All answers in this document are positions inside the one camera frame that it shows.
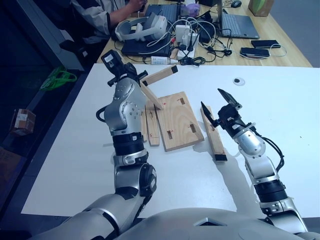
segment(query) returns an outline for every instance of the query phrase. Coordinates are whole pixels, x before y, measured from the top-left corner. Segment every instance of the laptop keyboard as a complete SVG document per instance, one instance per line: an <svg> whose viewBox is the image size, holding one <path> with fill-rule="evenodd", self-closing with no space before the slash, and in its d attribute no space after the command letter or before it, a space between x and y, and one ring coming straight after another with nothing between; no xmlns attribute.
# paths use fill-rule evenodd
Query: laptop keyboard
<svg viewBox="0 0 320 240"><path fill-rule="evenodd" d="M222 15L222 22L223 22L223 28L226 30L222 30L222 33L224 36L230 35L231 29L231 36L239 36L241 35L241 31L239 28L239 25L237 23L236 17L232 14L223 14Z"/></svg>
<svg viewBox="0 0 320 240"><path fill-rule="evenodd" d="M177 5L176 4L163 4L157 5L152 4L148 6L146 10L146 16L149 16L151 12L155 13L156 15L161 15L166 17L166 19L170 23L174 23L177 20Z"/></svg>

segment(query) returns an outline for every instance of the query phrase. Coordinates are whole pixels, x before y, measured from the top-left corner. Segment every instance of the person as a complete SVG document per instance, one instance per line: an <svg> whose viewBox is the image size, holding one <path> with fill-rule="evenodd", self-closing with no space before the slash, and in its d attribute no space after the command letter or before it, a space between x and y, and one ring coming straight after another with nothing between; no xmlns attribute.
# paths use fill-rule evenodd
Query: person
<svg viewBox="0 0 320 240"><path fill-rule="evenodd" d="M109 39L118 23L139 11L146 3L146 0L129 0L127 4L125 0L71 0L78 15L94 28L83 38L86 44ZM83 31L86 31L85 25L82 25Z"/></svg>

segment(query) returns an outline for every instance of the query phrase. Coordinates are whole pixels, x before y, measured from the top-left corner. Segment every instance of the white tabletop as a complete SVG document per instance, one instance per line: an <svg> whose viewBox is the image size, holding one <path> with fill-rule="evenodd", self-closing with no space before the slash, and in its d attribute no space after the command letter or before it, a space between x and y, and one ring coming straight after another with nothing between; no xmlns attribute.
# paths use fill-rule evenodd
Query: white tabletop
<svg viewBox="0 0 320 240"><path fill-rule="evenodd" d="M155 73L164 65L135 65L138 73ZM243 78L244 86L233 83ZM97 198L114 193L114 148L108 127L96 111L109 104L113 78L103 64L95 64L51 147L22 209L23 214L73 216ZM229 135L219 127L228 161L216 163L203 119L201 103L217 117L227 103L221 88L242 104L245 123L281 148L285 165L279 171L288 196L294 197L302 217L320 216L320 70L268 66L178 66L178 72L152 85L158 97L184 91L205 141L165 152L149 151L148 162L157 172L157 190L141 213L149 217L164 210L185 207L219 208L263 218L244 158ZM267 155L278 165L271 148Z"/></svg>

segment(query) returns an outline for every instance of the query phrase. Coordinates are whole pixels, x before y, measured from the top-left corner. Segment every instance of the laptop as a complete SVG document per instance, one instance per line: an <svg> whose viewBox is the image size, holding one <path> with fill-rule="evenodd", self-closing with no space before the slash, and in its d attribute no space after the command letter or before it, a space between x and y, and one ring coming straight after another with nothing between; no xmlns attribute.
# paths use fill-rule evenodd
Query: laptop
<svg viewBox="0 0 320 240"><path fill-rule="evenodd" d="M151 13L164 16L170 23L174 23L179 17L178 4L150 4L145 12L149 17Z"/></svg>
<svg viewBox="0 0 320 240"><path fill-rule="evenodd" d="M223 12L223 0L218 0L218 22L223 37L259 39L260 36L249 16L226 14Z"/></svg>
<svg viewBox="0 0 320 240"><path fill-rule="evenodd" d="M151 13L164 16L171 23L174 23L179 17L177 4L163 4L163 5L150 4L145 12L145 16L149 17ZM129 55L129 56L169 57L171 54L170 44L165 47L163 46L166 45L170 41L170 39L171 39L170 34L167 34L167 36L164 39L162 39L157 44L150 47L147 47L148 41L136 41L135 39L126 40L123 44L121 52L124 55ZM155 53L152 53L161 47L163 48Z"/></svg>

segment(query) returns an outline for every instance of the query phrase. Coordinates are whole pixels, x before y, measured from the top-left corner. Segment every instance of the wooden board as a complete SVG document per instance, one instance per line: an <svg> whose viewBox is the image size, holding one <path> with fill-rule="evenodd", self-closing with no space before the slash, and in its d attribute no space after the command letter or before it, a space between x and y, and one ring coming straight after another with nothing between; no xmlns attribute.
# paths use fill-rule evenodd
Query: wooden board
<svg viewBox="0 0 320 240"><path fill-rule="evenodd" d="M154 105L158 109L163 109L164 107L162 106L161 102L157 98L157 96L146 86L144 83L140 80L140 88L141 91L148 97L148 99L154 103Z"/></svg>
<svg viewBox="0 0 320 240"><path fill-rule="evenodd" d="M146 111L142 111L141 113L141 133L143 136L143 142L145 143L147 141L148 136Z"/></svg>
<svg viewBox="0 0 320 240"><path fill-rule="evenodd" d="M211 117L214 120L210 106L206 106L206 107L209 109L209 111L211 113ZM204 113L204 110L202 107L200 108L200 111L201 111L201 115L202 115L203 122L205 125L206 134L208 135L211 149L212 149L213 154L215 156L215 160L216 161L227 161L228 159L227 159L225 149L222 144L218 129L214 128L214 126L212 126L212 124L209 122L208 118L205 116L205 113Z"/></svg>
<svg viewBox="0 0 320 240"><path fill-rule="evenodd" d="M163 110L156 110L166 152L204 140L185 92L160 97Z"/></svg>
<svg viewBox="0 0 320 240"><path fill-rule="evenodd" d="M174 64L154 74L145 76L143 79L141 79L141 81L144 83L144 85L148 86L177 72L178 72L177 65Z"/></svg>
<svg viewBox="0 0 320 240"><path fill-rule="evenodd" d="M148 128L148 139L150 146L160 145L160 134L156 115L155 105L151 101L147 101L145 105L145 115Z"/></svg>

